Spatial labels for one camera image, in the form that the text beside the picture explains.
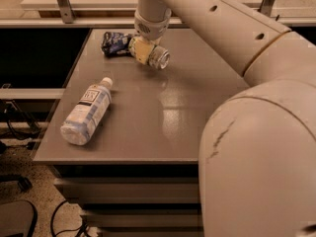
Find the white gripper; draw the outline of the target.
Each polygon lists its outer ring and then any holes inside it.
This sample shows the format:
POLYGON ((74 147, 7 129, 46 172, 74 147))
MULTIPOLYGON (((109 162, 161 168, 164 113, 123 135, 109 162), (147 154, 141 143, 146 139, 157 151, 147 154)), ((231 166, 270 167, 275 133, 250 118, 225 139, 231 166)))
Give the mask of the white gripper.
POLYGON ((130 54, 141 64, 147 64, 149 56, 153 51, 155 44, 149 40, 158 40, 169 27, 172 12, 167 10, 164 13, 163 20, 152 22, 135 12, 134 27, 141 37, 134 37, 128 45, 130 54))

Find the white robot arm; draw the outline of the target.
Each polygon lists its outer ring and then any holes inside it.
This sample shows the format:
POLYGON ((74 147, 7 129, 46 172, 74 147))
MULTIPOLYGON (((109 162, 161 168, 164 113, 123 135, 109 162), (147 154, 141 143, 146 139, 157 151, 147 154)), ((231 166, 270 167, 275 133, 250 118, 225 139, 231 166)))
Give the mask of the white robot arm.
POLYGON ((248 84, 203 130, 204 237, 316 237, 315 46, 236 0, 138 0, 158 40, 176 14, 248 84))

